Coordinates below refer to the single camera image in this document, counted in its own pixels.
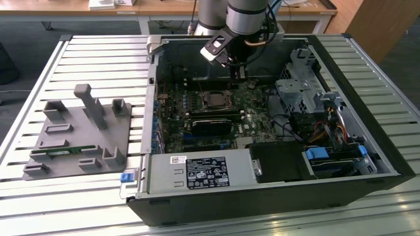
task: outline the gray carpet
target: gray carpet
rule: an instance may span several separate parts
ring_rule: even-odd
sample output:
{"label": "gray carpet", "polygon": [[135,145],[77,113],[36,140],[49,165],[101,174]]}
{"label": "gray carpet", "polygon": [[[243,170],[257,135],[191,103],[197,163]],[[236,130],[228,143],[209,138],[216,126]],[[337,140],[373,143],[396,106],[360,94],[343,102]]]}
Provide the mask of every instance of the gray carpet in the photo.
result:
{"label": "gray carpet", "polygon": [[[155,22],[149,23],[152,34],[171,34],[177,30],[180,22],[168,24],[169,29],[160,29]],[[0,22],[0,42],[3,43],[13,61],[20,69],[19,80],[0,86],[0,91],[28,89],[43,71],[60,35],[121,35],[140,34],[137,22],[53,22],[53,30],[47,31],[40,22]],[[188,22],[179,32],[187,32]],[[400,43],[381,63],[381,68],[389,75],[403,92],[413,103],[420,107],[420,20],[409,29]],[[0,143],[15,121],[28,92],[0,93]]]}

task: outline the power supply label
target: power supply label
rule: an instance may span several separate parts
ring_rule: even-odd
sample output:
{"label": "power supply label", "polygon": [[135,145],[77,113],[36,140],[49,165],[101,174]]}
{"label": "power supply label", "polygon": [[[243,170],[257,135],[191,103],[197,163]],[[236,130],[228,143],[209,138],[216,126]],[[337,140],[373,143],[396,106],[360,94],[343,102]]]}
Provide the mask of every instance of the power supply label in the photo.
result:
{"label": "power supply label", "polygon": [[189,189],[229,186],[224,157],[187,159],[187,187]]}

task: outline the metal slotted platform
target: metal slotted platform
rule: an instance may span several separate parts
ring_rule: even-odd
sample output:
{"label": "metal slotted platform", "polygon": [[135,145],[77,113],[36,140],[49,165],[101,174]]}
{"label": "metal slotted platform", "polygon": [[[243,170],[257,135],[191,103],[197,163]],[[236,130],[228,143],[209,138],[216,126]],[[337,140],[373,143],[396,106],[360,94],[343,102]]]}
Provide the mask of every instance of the metal slotted platform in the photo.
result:
{"label": "metal slotted platform", "polygon": [[[319,36],[415,172],[420,173],[419,111],[352,39]],[[128,168],[139,165],[148,78],[147,37],[73,36],[60,41],[0,148],[1,235],[412,235],[420,234],[420,177],[345,207],[151,228],[120,198],[120,174],[23,181],[45,119],[47,100],[80,106],[72,89],[89,83],[101,104],[133,105]]]}

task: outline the wire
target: wire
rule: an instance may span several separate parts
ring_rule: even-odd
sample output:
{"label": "wire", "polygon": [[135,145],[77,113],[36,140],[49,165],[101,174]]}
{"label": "wire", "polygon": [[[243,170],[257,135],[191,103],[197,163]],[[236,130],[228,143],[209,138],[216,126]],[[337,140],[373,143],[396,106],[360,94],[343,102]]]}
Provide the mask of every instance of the wire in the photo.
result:
{"label": "wire", "polygon": [[275,117],[284,117],[284,118],[287,118],[287,119],[289,119],[289,118],[291,118],[291,116],[289,116],[289,115],[287,115],[287,114],[276,114],[276,115],[273,115],[273,117],[272,117],[272,118],[275,118]]}
{"label": "wire", "polygon": [[173,34],[173,32],[177,32],[177,31],[183,28],[183,24],[184,24],[184,22],[185,22],[185,21],[183,21],[183,22],[181,22],[181,24],[179,25],[179,27],[177,27],[177,29],[176,29],[176,30],[172,30],[172,31],[171,31],[171,32],[172,32],[172,34]]}
{"label": "wire", "polygon": [[267,6],[268,8],[268,12],[265,13],[265,19],[267,19],[267,31],[268,31],[268,34],[269,34],[269,25],[271,25],[271,22],[269,22],[269,15],[273,19],[273,22],[275,22],[275,29],[273,29],[273,34],[271,36],[271,38],[265,39],[265,41],[263,42],[257,42],[257,43],[251,43],[248,40],[245,40],[245,44],[251,47],[259,47],[259,46],[264,46],[267,45],[268,43],[271,43],[273,41],[273,39],[276,38],[276,35],[277,35],[277,32],[279,32],[279,28],[277,28],[277,20],[276,20],[276,15],[273,13],[273,9],[272,7],[268,5]]}
{"label": "wire", "polygon": [[288,30],[289,30],[289,22],[292,21],[292,12],[291,12],[291,5],[284,1],[284,3],[288,5],[288,10],[289,10],[289,20],[288,20],[288,23],[287,23],[287,29],[285,29],[285,31],[284,31],[284,33],[287,33],[288,32]]}
{"label": "wire", "polygon": [[31,92],[32,90],[5,90],[0,92]]}
{"label": "wire", "polygon": [[283,139],[285,138],[285,137],[289,137],[289,138],[293,138],[295,136],[291,136],[291,135],[284,135],[284,128],[285,128],[285,126],[287,125],[289,125],[291,123],[289,122],[287,122],[284,125],[283,125],[283,129],[281,129],[281,133],[283,133],[283,135],[279,135],[277,137],[281,137],[281,141],[283,141]]}
{"label": "wire", "polygon": [[193,20],[195,20],[196,6],[197,6],[197,0],[195,0],[195,6],[193,6],[193,8],[192,8],[191,23],[192,23]]}
{"label": "wire", "polygon": [[279,2],[281,2],[281,0],[276,0],[271,7],[275,8],[275,6],[279,4]]}
{"label": "wire", "polygon": [[347,130],[345,130],[345,127],[343,127],[339,123],[336,124],[336,126],[341,129],[344,142],[347,143]]}
{"label": "wire", "polygon": [[263,55],[265,48],[267,48],[267,44],[263,47],[260,47],[259,52],[253,54],[252,58],[249,57],[251,59],[248,58],[247,62],[233,63],[233,64],[231,64],[231,67],[245,66],[245,65],[251,64],[252,62],[255,62],[255,60],[259,59],[259,57]]}
{"label": "wire", "polygon": [[319,140],[320,138],[323,138],[327,135],[327,131],[324,131],[319,136],[316,136],[312,140],[309,140],[308,142],[312,143],[316,140]]}
{"label": "wire", "polygon": [[203,89],[201,89],[200,80],[197,80],[197,81],[199,81],[200,93],[201,93],[201,96],[203,96]]}
{"label": "wire", "polygon": [[171,29],[171,27],[164,26],[163,24],[159,23],[159,21],[153,21],[157,25],[160,25],[164,29],[169,30],[171,33],[173,34],[173,32],[179,31],[183,28],[184,25],[184,21],[181,22],[181,24],[179,25],[179,27],[176,29]]}
{"label": "wire", "polygon": [[317,128],[317,126],[319,126],[321,123],[323,123],[321,121],[316,123],[316,125],[315,125],[315,127],[313,127],[313,135],[316,134],[316,128]]}
{"label": "wire", "polygon": [[273,119],[273,116],[271,116],[269,114],[269,111],[268,111],[268,101],[269,101],[269,94],[267,95],[267,99],[265,99],[265,109],[267,109],[267,115],[268,115],[268,118],[275,122],[275,124],[283,129],[283,133],[284,133],[284,130],[293,135],[295,139],[301,142],[301,143],[307,143],[307,141],[293,132],[291,131],[288,128],[285,128],[285,124],[281,125],[275,119]]}
{"label": "wire", "polygon": [[167,80],[164,79],[164,92],[163,92],[163,94],[165,93],[165,91],[167,91]]}

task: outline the blue latch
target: blue latch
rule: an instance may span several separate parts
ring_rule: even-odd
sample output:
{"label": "blue latch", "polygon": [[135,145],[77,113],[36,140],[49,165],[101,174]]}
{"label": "blue latch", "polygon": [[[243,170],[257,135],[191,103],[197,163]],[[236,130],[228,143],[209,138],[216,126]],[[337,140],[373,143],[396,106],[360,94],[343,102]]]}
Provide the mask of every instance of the blue latch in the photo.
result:
{"label": "blue latch", "polygon": [[359,146],[359,150],[360,150],[360,153],[361,153],[363,156],[368,155],[368,151],[367,151],[365,146],[360,145]]}
{"label": "blue latch", "polygon": [[305,152],[308,160],[329,158],[327,149],[324,147],[312,147]]}
{"label": "blue latch", "polygon": [[120,181],[121,183],[133,182],[133,173],[123,173]]}

